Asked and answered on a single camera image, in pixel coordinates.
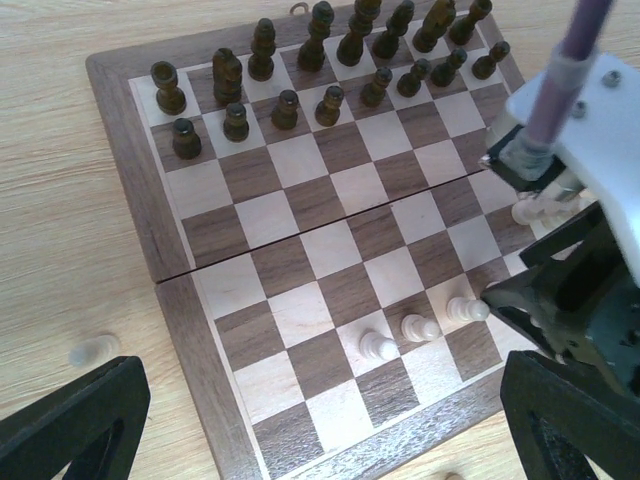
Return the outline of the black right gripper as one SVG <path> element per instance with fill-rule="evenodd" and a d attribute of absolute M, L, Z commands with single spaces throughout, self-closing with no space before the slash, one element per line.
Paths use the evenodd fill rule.
<path fill-rule="evenodd" d="M 593 203 L 519 255 L 526 268 L 487 286 L 491 313 L 562 365 L 509 354 L 501 402 L 529 479 L 639 477 L 639 288 Z"/>

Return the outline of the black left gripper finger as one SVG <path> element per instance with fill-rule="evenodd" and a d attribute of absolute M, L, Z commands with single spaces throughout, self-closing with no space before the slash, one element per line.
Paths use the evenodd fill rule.
<path fill-rule="evenodd" d="M 127 479 L 150 405 L 137 356 L 119 356 L 1 421 L 3 479 Z"/>

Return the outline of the light wooden chess piece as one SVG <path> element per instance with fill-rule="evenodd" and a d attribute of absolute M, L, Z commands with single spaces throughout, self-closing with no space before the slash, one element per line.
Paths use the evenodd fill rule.
<path fill-rule="evenodd" d="M 432 342 L 441 336 L 441 329 L 436 320 L 418 314 L 410 314 L 402 319 L 401 332 L 404 338 L 412 343 Z"/>

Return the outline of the dark wooden chess piece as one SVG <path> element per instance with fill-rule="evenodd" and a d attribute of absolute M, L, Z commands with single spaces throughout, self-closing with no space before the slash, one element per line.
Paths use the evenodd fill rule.
<path fill-rule="evenodd" d="M 510 44 L 507 41 L 499 41 L 494 44 L 486 55 L 479 57 L 472 65 L 473 76 L 478 80 L 486 80 L 491 77 L 497 65 L 510 53 Z"/>
<path fill-rule="evenodd" d="M 369 108 L 378 107 L 386 96 L 386 90 L 393 79 L 393 73 L 388 67 L 376 70 L 373 79 L 363 86 L 360 101 Z"/>

